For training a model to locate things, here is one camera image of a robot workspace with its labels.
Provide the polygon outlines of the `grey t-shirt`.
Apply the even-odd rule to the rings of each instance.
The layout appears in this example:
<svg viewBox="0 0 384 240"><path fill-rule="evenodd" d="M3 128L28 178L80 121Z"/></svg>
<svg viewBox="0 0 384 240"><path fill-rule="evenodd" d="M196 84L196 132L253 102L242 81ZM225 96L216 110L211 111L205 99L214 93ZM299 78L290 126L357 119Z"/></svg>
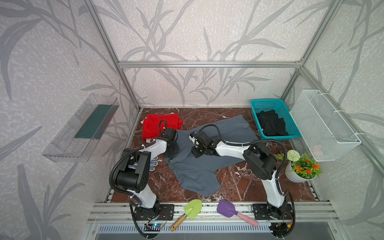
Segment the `grey t-shirt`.
<svg viewBox="0 0 384 240"><path fill-rule="evenodd" d="M223 139L230 142L246 143L258 138L242 115L217 121L214 124L220 129ZM189 136L200 129L201 127L188 131L178 130L177 144L180 152L172 160L166 158L165 162L176 175L182 188L209 197L221 188L215 171L241 163L243 160L207 155L195 158L192 153L194 144Z"/></svg>

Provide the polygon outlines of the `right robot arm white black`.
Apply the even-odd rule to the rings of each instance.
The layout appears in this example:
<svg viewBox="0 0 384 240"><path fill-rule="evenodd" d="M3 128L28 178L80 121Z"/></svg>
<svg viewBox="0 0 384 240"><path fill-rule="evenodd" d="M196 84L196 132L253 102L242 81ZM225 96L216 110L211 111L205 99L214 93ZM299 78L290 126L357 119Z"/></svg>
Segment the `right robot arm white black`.
<svg viewBox="0 0 384 240"><path fill-rule="evenodd" d="M196 158L202 155L233 157L244 160L253 174L262 180L267 194L267 210L273 219L282 217L287 208L286 193L281 189L279 176L288 164L288 150L280 141L270 142L282 146L283 161L278 167L278 159L264 143L268 140L256 140L248 143L234 143L222 139L212 139L205 132L193 132L189 139L193 142L192 153Z"/></svg>

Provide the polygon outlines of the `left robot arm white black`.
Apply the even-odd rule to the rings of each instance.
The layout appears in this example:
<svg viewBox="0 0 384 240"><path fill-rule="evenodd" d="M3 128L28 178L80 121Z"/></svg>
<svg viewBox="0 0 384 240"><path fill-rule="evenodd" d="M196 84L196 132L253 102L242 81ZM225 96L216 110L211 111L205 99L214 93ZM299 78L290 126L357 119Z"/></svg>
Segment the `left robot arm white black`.
<svg viewBox="0 0 384 240"><path fill-rule="evenodd" d="M112 168L110 187L118 193L129 195L137 201L132 214L152 219L160 213L160 202L148 185L151 161L159 155L172 158L178 154L177 131L165 128L156 138L136 149L125 149Z"/></svg>

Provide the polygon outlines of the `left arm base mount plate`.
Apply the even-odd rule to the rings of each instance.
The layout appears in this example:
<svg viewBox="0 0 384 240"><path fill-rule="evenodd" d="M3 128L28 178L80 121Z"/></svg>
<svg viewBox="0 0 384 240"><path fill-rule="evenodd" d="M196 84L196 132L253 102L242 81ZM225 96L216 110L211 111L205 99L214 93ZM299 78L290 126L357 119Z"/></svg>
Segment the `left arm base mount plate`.
<svg viewBox="0 0 384 240"><path fill-rule="evenodd" d="M175 213L175 205L173 204L161 204L156 202L155 205L150 208L136 207L134 209L134 216L137 221L144 221L150 219L156 220L173 220Z"/></svg>

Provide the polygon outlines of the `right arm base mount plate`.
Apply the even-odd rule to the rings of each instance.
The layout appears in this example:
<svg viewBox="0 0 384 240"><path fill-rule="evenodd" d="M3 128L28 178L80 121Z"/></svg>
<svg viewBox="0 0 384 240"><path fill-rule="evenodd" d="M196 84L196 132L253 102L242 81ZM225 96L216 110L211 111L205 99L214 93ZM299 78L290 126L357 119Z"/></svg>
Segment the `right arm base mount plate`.
<svg viewBox="0 0 384 240"><path fill-rule="evenodd" d="M251 211L256 220L292 220L295 218L295 211L292 204L283 202L281 207L274 207L266 204L253 204Z"/></svg>

